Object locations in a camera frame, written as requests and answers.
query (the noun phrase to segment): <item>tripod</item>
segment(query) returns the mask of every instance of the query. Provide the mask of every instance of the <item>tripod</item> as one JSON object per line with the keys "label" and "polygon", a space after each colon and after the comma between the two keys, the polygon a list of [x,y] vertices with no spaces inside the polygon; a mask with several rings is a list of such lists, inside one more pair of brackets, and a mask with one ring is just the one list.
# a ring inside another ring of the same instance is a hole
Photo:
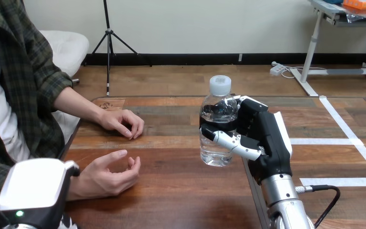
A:
{"label": "tripod", "polygon": [[145,60],[139,53],[137,53],[134,49],[132,49],[127,43],[125,43],[119,36],[117,36],[113,30],[110,29],[110,23],[109,23],[109,14],[107,12],[107,1],[103,0],[104,5],[104,14],[106,16],[106,24],[107,24],[107,30],[104,32],[104,36],[100,40],[99,44],[97,44],[96,48],[93,50],[92,54],[95,54],[96,50],[99,48],[99,46],[102,44],[104,38],[107,37],[107,96],[110,95],[109,89],[110,89],[110,58],[114,57],[116,54],[113,52],[113,43],[112,43],[112,35],[117,38],[121,43],[123,43],[127,48],[129,48],[137,57],[140,57],[144,60],[145,63],[147,63],[150,67],[152,67],[151,62],[147,59]]}

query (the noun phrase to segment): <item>black cable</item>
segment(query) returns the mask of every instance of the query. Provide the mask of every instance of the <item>black cable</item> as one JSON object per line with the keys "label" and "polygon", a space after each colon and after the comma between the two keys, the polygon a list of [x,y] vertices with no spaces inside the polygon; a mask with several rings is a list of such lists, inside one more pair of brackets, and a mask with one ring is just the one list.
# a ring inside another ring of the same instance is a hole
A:
{"label": "black cable", "polygon": [[315,223],[315,228],[317,228],[319,226],[319,224],[321,224],[321,222],[323,221],[323,219],[326,217],[326,215],[329,213],[329,211],[333,208],[333,206],[336,204],[336,202],[339,200],[340,198],[340,189],[336,186],[332,186],[332,185],[311,185],[312,187],[312,191],[322,191],[322,190],[335,190],[336,191],[336,196],[335,198],[333,198],[332,202],[330,202],[329,206],[327,206],[327,208],[325,209],[325,211],[322,213],[322,215],[319,217],[319,219],[316,221]]}

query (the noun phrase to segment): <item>plaid shirt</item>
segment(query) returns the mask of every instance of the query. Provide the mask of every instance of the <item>plaid shirt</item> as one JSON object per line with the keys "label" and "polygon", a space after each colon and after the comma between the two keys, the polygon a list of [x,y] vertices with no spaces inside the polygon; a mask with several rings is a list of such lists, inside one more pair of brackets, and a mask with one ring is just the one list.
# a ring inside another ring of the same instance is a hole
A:
{"label": "plaid shirt", "polygon": [[[0,0],[0,84],[30,154],[58,157],[64,148],[53,103],[72,81],[52,63],[52,49],[20,0]],[[0,190],[14,162],[0,138]]]}

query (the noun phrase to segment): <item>person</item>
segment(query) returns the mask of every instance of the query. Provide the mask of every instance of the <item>person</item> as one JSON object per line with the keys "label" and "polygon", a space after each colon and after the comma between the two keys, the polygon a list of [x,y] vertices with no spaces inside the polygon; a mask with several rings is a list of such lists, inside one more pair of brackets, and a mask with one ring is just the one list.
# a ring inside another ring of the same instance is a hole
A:
{"label": "person", "polygon": [[[75,92],[70,77],[53,64],[52,55],[20,0],[0,0],[0,190],[16,162],[60,155],[65,139],[54,111],[116,130],[130,140],[142,134],[144,121],[133,112],[103,110]],[[71,180],[68,200],[118,195],[134,185],[139,157],[128,158],[122,173],[108,169],[126,154],[120,150],[93,160]]]}

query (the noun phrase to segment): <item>white desk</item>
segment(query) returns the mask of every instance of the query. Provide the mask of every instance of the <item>white desk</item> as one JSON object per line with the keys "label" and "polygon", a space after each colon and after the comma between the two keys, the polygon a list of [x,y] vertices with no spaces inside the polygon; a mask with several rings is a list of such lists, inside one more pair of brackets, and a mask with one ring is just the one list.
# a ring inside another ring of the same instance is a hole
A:
{"label": "white desk", "polygon": [[348,23],[346,13],[342,7],[326,3],[322,0],[310,0],[310,2],[314,7],[314,12],[317,13],[318,17],[315,25],[314,34],[312,35],[311,42],[309,44],[308,53],[306,54],[304,70],[302,71],[302,73],[300,73],[297,69],[291,69],[290,71],[309,96],[318,96],[318,94],[306,81],[309,75],[366,75],[366,68],[309,70],[312,57],[315,52],[316,43],[318,41],[321,21],[325,20],[331,25],[337,27],[366,27],[366,21],[356,21],[353,23]]}

